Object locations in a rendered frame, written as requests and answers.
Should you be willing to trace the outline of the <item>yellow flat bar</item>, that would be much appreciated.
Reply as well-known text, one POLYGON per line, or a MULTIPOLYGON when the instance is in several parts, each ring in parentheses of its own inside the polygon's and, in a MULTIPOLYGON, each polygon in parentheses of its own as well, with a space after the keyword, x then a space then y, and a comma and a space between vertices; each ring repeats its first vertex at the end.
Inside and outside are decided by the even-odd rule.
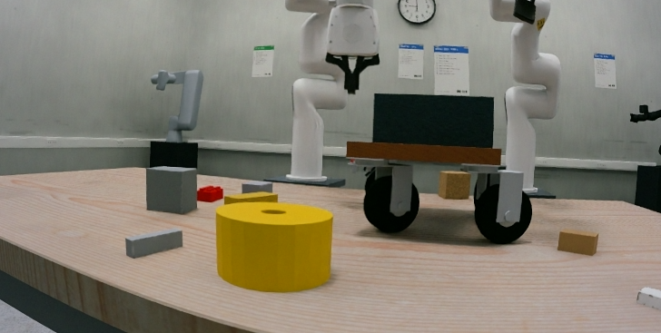
POLYGON ((255 192, 224 196, 224 205, 243 202, 276 202, 278 203, 278 194, 268 192, 255 192))

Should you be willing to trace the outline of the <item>tan cardboard box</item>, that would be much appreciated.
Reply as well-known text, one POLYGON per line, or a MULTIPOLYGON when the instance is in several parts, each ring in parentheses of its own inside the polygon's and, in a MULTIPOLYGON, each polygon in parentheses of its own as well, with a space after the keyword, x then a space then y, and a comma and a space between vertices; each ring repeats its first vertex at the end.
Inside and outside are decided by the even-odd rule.
POLYGON ((471 173, 451 172, 439 173, 439 196, 445 200, 468 200, 471 173))

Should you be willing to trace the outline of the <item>red toy brick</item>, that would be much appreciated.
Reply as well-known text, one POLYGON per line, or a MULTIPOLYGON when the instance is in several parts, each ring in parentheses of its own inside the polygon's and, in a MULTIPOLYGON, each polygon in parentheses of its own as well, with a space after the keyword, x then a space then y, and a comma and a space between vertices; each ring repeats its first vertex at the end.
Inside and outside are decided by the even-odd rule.
POLYGON ((197 191, 197 201, 214 202, 220 199, 223 199, 223 189, 221 189, 221 186, 213 187, 210 185, 199 188, 197 191))

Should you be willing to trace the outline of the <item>small brown wooden block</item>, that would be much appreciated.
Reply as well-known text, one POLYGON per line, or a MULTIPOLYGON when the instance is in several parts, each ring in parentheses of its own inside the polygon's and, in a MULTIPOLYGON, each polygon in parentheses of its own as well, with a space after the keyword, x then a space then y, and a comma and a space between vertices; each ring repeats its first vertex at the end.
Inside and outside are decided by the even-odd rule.
POLYGON ((559 233, 557 250, 593 256, 597 252, 598 234, 582 230, 563 229, 559 233))

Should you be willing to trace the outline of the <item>yellow cylinder with center hole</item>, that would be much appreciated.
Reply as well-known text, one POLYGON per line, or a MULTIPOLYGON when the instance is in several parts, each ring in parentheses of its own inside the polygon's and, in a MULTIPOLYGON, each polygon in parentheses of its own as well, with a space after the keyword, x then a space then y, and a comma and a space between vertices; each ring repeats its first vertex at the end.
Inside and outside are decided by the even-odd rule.
POLYGON ((220 206, 218 275, 234 286, 263 292, 319 287, 331 276, 332 222, 331 212, 299 204, 220 206))

